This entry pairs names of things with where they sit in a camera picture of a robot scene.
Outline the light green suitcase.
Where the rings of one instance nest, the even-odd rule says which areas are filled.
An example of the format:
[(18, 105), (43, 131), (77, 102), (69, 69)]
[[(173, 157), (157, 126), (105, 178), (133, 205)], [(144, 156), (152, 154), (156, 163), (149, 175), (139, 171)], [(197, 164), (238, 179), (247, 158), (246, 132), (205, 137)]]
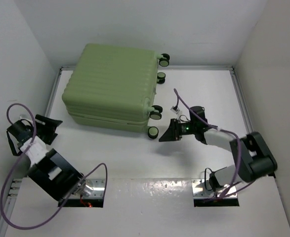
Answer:
[(147, 132), (156, 139), (163, 108), (154, 103), (157, 84), (166, 80), (159, 67), (170, 55), (153, 50), (88, 43), (62, 94), (68, 114), (80, 125)]

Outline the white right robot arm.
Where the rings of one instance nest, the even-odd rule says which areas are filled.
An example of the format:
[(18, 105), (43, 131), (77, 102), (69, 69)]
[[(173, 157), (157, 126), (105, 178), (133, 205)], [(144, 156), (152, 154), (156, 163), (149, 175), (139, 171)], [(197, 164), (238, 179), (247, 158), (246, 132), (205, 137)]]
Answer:
[(204, 107), (191, 107), (190, 120), (181, 122), (179, 119), (171, 119), (159, 142), (179, 141), (185, 135), (194, 135), (197, 141), (205, 145), (230, 152), (234, 164), (210, 173), (205, 184), (209, 192), (219, 191), (231, 180), (232, 184), (251, 183), (277, 170), (277, 162), (259, 132), (252, 132), (238, 139), (230, 132), (211, 128), (206, 123)]

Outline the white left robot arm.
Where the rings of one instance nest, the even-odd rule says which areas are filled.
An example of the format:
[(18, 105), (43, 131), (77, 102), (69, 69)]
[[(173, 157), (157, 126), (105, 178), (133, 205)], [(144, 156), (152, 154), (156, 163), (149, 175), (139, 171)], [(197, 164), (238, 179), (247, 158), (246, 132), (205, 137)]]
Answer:
[(31, 162), (27, 175), (56, 201), (63, 200), (69, 193), (80, 195), (85, 186), (83, 174), (48, 147), (57, 137), (56, 129), (62, 122), (36, 115), (34, 141), (31, 141), (34, 126), (29, 119), (19, 119), (6, 130), (12, 154), (25, 153)]

